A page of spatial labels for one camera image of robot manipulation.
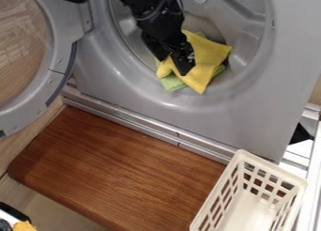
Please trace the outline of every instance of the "laundry basket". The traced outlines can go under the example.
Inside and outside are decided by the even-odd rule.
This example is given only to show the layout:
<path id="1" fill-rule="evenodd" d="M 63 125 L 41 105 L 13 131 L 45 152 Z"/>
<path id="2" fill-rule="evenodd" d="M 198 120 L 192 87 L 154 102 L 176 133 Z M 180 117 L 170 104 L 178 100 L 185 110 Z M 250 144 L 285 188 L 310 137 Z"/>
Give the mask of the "laundry basket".
<path id="1" fill-rule="evenodd" d="M 306 187 L 306 180 L 240 150 L 190 230 L 290 231 Z"/>

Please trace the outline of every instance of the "yellow sponge cloth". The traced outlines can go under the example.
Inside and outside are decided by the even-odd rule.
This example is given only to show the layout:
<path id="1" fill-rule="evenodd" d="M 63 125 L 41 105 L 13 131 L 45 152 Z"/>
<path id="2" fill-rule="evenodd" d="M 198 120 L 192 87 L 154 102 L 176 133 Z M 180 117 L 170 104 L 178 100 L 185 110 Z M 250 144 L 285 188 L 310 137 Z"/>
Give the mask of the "yellow sponge cloth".
<path id="1" fill-rule="evenodd" d="M 37 231 L 37 229 L 30 222 L 19 222 L 14 224 L 13 231 Z"/>
<path id="2" fill-rule="evenodd" d="M 232 47 L 215 43 L 190 31 L 184 30 L 183 33 L 194 49 L 196 66 L 183 77 L 169 56 L 160 63 L 157 76 L 164 78 L 173 71 L 186 85 L 202 95 L 221 63 L 230 54 Z"/>

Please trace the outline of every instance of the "washing machine door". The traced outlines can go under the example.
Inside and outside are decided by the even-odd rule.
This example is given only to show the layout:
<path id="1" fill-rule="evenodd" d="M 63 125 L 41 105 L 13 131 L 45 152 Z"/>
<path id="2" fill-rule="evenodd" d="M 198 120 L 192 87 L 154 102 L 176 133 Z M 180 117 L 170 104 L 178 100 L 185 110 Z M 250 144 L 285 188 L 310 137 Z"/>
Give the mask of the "washing machine door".
<path id="1" fill-rule="evenodd" d="M 79 5 L 0 0 L 0 137 L 46 112 L 70 74 L 83 34 Z"/>

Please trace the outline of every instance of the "wood grain surface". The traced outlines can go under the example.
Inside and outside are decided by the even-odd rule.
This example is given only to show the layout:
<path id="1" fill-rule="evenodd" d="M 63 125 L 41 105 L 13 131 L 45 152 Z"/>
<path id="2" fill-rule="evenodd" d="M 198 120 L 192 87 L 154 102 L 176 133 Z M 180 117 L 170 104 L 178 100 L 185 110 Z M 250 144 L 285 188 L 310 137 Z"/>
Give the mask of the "wood grain surface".
<path id="1" fill-rule="evenodd" d="M 47 53 L 48 33 L 33 0 L 0 0 L 0 108 L 34 80 Z"/>
<path id="2" fill-rule="evenodd" d="M 114 231 L 187 231 L 223 169 L 68 107 L 8 173 Z"/>

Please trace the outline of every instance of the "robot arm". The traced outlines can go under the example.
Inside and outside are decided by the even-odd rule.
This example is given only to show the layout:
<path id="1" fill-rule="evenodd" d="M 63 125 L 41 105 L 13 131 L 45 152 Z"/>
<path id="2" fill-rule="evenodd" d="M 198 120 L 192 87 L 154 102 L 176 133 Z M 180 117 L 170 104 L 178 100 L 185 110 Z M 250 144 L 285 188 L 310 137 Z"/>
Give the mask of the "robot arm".
<path id="1" fill-rule="evenodd" d="M 182 76 L 194 66 L 194 52 L 181 32 L 184 22 L 182 5 L 177 0 L 121 0 L 128 6 L 142 39 L 160 61 L 170 55 Z"/>

